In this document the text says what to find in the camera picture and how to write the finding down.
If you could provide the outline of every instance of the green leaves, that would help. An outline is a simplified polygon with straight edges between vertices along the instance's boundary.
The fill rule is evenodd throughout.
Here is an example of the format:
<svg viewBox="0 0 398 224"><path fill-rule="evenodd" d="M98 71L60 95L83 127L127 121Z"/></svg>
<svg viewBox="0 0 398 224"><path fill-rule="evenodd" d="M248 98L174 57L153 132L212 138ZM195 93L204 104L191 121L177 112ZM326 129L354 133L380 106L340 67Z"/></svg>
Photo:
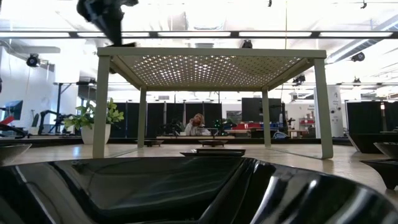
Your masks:
<svg viewBox="0 0 398 224"><path fill-rule="evenodd" d="M107 112L106 112L106 123L114 124L124 120L124 113L119 112L116 108L118 106L113 103L113 99L107 102ZM74 115L71 118L64 120L65 126L69 128L70 126L75 126L77 130L81 127L88 126L93 129L94 117L95 117L95 107L87 101L86 106L78 106L76 110L80 111L80 115Z"/></svg>

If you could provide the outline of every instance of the white planter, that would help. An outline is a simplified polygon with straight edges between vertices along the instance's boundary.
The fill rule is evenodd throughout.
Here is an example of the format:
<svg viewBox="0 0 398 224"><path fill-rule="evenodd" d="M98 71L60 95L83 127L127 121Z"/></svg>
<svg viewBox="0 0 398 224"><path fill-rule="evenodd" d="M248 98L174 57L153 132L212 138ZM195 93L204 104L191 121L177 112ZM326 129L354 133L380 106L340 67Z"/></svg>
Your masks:
<svg viewBox="0 0 398 224"><path fill-rule="evenodd" d="M111 134L111 125L107 124L105 126L105 144L109 140L109 135ZM81 138L85 144L93 144L94 142L94 124L93 129L90 129L88 126L84 126L81 128Z"/></svg>

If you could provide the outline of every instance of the potted plant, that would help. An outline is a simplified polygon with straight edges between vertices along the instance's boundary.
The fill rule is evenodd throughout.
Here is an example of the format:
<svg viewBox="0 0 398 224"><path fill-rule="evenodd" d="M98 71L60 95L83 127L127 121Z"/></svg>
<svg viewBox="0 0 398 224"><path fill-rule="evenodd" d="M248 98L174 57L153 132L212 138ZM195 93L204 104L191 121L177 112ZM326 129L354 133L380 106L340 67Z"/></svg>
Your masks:
<svg viewBox="0 0 398 224"><path fill-rule="evenodd" d="M124 113L119 112L116 108L118 106L113 103L113 99L108 102L108 109L106 112L106 127L105 127L105 144L109 140L111 134L111 124L124 120ZM75 126L76 130L81 128L81 138L85 144L93 144L94 141L94 117L95 107L87 101L86 106L78 106L76 110L80 111L79 115L73 115L71 118L64 120L65 126Z"/></svg>

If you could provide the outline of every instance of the overhead duct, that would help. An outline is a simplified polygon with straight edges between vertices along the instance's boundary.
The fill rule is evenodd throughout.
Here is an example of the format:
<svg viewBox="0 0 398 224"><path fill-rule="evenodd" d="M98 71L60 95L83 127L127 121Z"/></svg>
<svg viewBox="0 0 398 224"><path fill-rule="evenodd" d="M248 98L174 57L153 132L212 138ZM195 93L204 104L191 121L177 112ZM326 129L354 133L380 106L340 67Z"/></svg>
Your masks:
<svg viewBox="0 0 398 224"><path fill-rule="evenodd" d="M373 31L398 31L398 15L377 26ZM383 39L354 40L329 55L326 63L336 63L371 47Z"/></svg>

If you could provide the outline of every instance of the ceiling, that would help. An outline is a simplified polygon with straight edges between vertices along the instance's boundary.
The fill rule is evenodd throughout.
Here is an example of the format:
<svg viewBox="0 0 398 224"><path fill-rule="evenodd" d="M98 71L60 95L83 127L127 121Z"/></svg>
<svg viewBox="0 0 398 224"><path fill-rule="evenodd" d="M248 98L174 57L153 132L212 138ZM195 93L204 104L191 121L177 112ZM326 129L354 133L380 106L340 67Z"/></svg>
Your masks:
<svg viewBox="0 0 398 224"><path fill-rule="evenodd" d="M98 31L80 17L75 8L77 0L3 0L0 13L0 30L77 30ZM362 0L140 0L134 7L123 7L124 31L149 30L380 30L391 18L398 16L398 0L372 0L361 9ZM208 47L238 48L237 39L138 39L142 47ZM328 55L352 43L354 40L252 40L256 49L323 49ZM101 40L23 40L25 45L56 46L81 52L81 76L96 76L98 63L93 53L97 47L109 43ZM398 40L383 40L362 50L363 62L348 59L326 66L328 83L351 83L354 78L368 83L398 82ZM50 61L59 55L43 55ZM307 82L315 82L313 70L305 72ZM111 75L110 91L133 91L119 75ZM274 90L280 97L281 87ZM377 93L379 87L363 88L348 86L343 98L357 93ZM284 87L283 96L292 91L311 93L313 86ZM383 87L378 95L390 95L398 91L393 86Z"/></svg>

